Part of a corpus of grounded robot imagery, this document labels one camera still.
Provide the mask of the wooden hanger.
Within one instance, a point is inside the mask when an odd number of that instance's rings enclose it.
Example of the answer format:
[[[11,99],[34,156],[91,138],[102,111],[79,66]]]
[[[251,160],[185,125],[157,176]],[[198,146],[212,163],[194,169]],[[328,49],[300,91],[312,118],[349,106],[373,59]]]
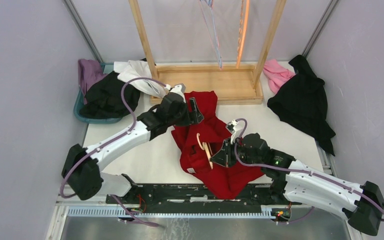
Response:
[[[196,134],[196,140],[197,140],[199,148],[205,152],[205,155],[207,157],[210,168],[213,169],[214,165],[213,165],[213,162],[211,160],[213,153],[212,153],[211,146],[207,142],[203,142],[200,140],[200,133]]]

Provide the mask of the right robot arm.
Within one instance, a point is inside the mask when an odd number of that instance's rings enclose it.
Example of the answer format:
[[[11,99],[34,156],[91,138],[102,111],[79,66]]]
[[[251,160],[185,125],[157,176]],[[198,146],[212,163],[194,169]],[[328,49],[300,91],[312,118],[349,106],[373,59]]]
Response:
[[[259,167],[272,179],[268,196],[275,204],[287,200],[322,209],[369,236],[377,236],[384,222],[384,197],[377,184],[354,183],[318,171],[269,147],[258,133],[242,139],[225,139],[209,160],[228,168],[235,164]]]

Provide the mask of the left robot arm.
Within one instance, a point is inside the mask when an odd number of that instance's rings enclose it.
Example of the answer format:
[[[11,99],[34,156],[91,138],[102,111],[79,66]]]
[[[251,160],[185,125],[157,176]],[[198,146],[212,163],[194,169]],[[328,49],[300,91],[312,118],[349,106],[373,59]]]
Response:
[[[195,97],[184,100],[177,93],[168,93],[160,104],[143,112],[124,130],[112,137],[88,147],[73,145],[67,154],[61,171],[63,178],[60,196],[68,199],[78,197],[85,201],[109,183],[102,170],[112,161],[129,150],[152,141],[165,134],[171,126],[188,127],[204,120]],[[65,195],[64,186],[68,184],[73,194]]]

